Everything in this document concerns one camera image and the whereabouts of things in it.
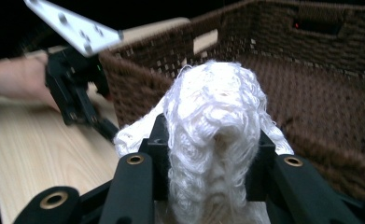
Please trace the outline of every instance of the metal grommet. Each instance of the metal grommet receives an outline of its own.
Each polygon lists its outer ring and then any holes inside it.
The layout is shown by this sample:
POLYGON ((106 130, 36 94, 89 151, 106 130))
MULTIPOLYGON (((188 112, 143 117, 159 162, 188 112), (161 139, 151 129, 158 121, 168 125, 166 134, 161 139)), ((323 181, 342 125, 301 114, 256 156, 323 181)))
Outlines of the metal grommet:
POLYGON ((43 209, 53 209, 63 204, 66 199, 68 199, 68 194, 63 190, 59 190, 42 199, 40 207, 43 209))
POLYGON ((296 166, 296 167, 303 166, 303 162, 295 157, 285 157, 284 162, 286 162, 288 165, 291 166, 296 166))
POLYGON ((144 157, 140 155, 133 155, 127 159, 127 163, 131 165, 136 165, 144 161, 144 157))

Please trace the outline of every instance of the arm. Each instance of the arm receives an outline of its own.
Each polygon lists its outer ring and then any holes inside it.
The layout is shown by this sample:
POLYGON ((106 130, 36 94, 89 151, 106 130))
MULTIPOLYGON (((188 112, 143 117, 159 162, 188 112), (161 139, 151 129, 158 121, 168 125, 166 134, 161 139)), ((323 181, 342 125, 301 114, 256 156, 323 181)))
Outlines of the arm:
POLYGON ((26 58, 0 60, 0 95, 12 99, 37 100, 59 110, 45 86, 45 53, 26 58))

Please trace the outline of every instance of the wooden table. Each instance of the wooden table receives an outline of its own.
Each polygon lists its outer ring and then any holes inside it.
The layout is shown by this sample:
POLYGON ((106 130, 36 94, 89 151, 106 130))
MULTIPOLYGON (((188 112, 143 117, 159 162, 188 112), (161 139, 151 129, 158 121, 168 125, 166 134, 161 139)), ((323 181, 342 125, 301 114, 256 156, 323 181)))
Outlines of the wooden table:
MULTIPOLYGON (((181 23, 175 18, 125 30, 125 43, 181 23)), ((113 105, 88 90, 101 114, 117 124, 113 105)), ((109 181, 118 165, 112 143, 91 127, 63 123, 62 116, 37 102, 0 97, 0 213, 12 223, 36 194, 54 186, 80 195, 109 181)))

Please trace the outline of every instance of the black bracket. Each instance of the black bracket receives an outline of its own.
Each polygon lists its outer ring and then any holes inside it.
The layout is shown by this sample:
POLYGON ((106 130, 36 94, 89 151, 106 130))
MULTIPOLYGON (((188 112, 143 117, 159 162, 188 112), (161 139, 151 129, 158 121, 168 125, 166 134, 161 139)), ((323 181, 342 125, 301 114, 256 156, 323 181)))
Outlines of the black bracket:
POLYGON ((98 56, 86 58, 72 47, 49 55, 46 85, 66 125, 92 126, 112 142, 119 129, 108 119, 101 118, 87 95, 89 83, 94 83, 97 93, 110 97, 106 76, 98 56))

